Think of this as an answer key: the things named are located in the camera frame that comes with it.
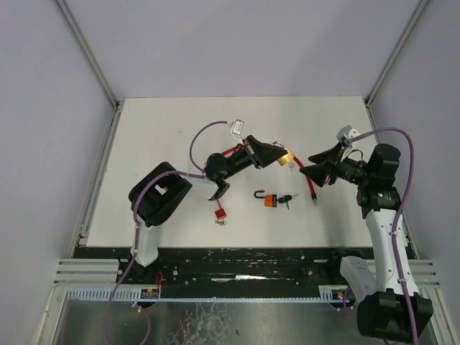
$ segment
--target white table surface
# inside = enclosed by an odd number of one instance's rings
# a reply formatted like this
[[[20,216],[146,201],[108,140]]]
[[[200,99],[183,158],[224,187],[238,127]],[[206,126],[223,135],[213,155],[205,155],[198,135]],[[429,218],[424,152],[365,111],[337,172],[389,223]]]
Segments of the white table surface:
[[[195,133],[209,122],[242,119],[244,137],[281,141],[304,163],[308,156],[336,144],[336,133],[347,124],[360,133],[371,130],[361,97],[234,97],[129,98],[124,104],[88,238],[89,247],[130,247],[134,222],[129,191],[159,163],[197,173],[188,159]],[[229,128],[217,125],[198,138],[194,158],[233,147]],[[375,139],[358,143],[368,159]],[[161,247],[370,247],[367,227],[356,202],[357,187],[344,181],[316,187],[314,206],[305,177],[298,168],[273,163],[248,167],[229,178],[221,199],[228,218],[214,223],[215,201],[190,192],[159,230]],[[279,196],[299,193],[284,205],[264,207],[255,190]]]

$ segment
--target small key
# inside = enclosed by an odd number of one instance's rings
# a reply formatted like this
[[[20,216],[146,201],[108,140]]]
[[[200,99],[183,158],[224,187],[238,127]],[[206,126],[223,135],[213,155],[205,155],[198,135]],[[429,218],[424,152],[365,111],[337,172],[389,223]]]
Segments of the small key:
[[[284,195],[281,198],[278,198],[278,203],[285,203],[287,209],[289,210],[289,201],[291,201],[296,196],[298,196],[298,193],[294,195],[290,195],[290,194]]]

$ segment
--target gold padlock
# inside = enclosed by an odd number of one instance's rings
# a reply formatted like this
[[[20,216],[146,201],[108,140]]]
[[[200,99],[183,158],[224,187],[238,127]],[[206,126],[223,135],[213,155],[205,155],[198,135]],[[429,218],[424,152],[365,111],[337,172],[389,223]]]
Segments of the gold padlock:
[[[287,154],[277,160],[281,166],[288,164],[294,159],[294,154],[290,151],[290,149],[287,147],[284,147],[284,149],[287,151]]]

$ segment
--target gray wall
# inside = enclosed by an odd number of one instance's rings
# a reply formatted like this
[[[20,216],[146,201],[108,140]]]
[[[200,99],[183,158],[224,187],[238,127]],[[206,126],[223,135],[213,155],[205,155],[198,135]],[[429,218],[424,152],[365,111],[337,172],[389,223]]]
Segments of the gray wall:
[[[434,260],[460,331],[460,2],[432,1],[374,105],[379,127],[407,129],[415,145],[415,175],[407,212],[418,248]],[[408,151],[399,181],[405,185]]]
[[[0,342],[28,344],[111,109],[51,0],[0,10]]]
[[[119,98],[366,95],[417,0],[68,0]]]

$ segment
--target purple cable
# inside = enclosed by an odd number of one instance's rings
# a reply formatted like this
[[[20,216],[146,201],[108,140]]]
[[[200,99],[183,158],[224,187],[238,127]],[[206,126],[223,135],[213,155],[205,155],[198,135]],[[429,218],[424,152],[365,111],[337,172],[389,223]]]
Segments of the purple cable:
[[[112,299],[115,296],[116,290],[119,288],[120,284],[124,281],[124,278],[126,278],[126,276],[128,275],[131,267],[134,265],[134,262],[136,261],[137,249],[139,247],[139,233],[140,233],[140,229],[141,229],[140,221],[139,221],[139,219],[137,219],[137,210],[139,209],[139,204],[141,203],[142,198],[145,196],[145,193],[155,183],[157,183],[160,179],[162,179],[163,177],[168,176],[168,175],[182,175],[182,176],[190,176],[191,178],[201,178],[201,179],[205,178],[202,175],[188,174],[186,172],[177,171],[177,170],[168,170],[168,171],[162,172],[157,177],[155,177],[153,180],[148,182],[148,184],[144,187],[142,192],[137,197],[136,203],[134,204],[134,208],[133,208],[133,211],[132,211],[133,212],[133,219],[134,219],[134,222],[136,223],[136,233],[134,235],[134,253],[132,255],[131,261],[128,264],[128,267],[125,269],[123,275],[120,277],[119,281],[117,282],[117,284],[115,285],[114,289],[110,293],[109,301],[108,301],[107,306],[106,306],[106,311],[105,311],[105,313],[103,315],[103,337],[104,337],[104,339],[106,341],[106,345],[110,345],[109,335],[107,334],[107,318],[109,317],[109,308],[110,308]],[[147,338],[149,337],[149,334],[150,334],[150,328],[151,328],[150,327],[149,314],[145,310],[144,310],[144,314],[147,317],[147,333],[146,333],[146,335],[144,337],[144,340],[142,341],[141,345],[145,344],[145,342],[147,341]]]
[[[392,246],[393,246],[393,252],[395,253],[395,260],[396,260],[396,267],[397,267],[397,273],[400,278],[400,284],[402,288],[402,292],[404,293],[404,298],[405,302],[408,305],[408,312],[409,312],[409,319],[410,319],[410,327],[412,328],[412,340],[414,345],[418,345],[418,332],[417,332],[417,324],[415,323],[415,315],[414,315],[414,310],[412,308],[412,303],[410,301],[410,295],[408,291],[408,284],[405,281],[404,278],[404,270],[403,270],[403,264],[400,259],[400,253],[399,250],[397,249],[397,239],[396,239],[396,230],[397,230],[397,221],[399,220],[401,214],[403,213],[403,208],[406,199],[408,198],[409,190],[410,190],[410,185],[412,184],[412,176],[414,172],[414,146],[412,143],[412,139],[409,137],[409,134],[406,131],[403,131],[402,129],[395,128],[395,127],[386,127],[386,128],[381,128],[381,129],[375,129],[374,131],[370,131],[364,134],[359,135],[358,137],[355,137],[353,139],[349,139],[348,142],[357,142],[358,140],[370,137],[371,135],[381,133],[381,132],[398,132],[404,135],[406,140],[408,141],[409,144],[409,150],[410,150],[410,165],[409,165],[409,176],[408,176],[408,183],[405,186],[405,191],[404,194],[402,195],[401,199],[401,204],[399,209],[396,211],[395,219],[393,221],[392,225]]]
[[[211,126],[214,126],[215,124],[227,124],[228,122],[227,121],[215,121],[215,122],[211,122],[210,124],[207,124],[205,125],[202,129],[200,129],[198,131],[197,134],[195,134],[195,136],[193,137],[193,140],[192,140],[192,143],[190,144],[190,149],[188,149],[188,156],[190,157],[190,161],[192,162],[193,165],[195,165],[195,167],[200,170],[202,173],[204,173],[204,170],[203,168],[201,168],[198,164],[196,164],[196,162],[193,160],[193,157],[192,157],[192,149],[193,149],[193,145],[195,144],[195,141],[196,141],[196,138],[198,138],[198,136],[203,133],[203,131]]]

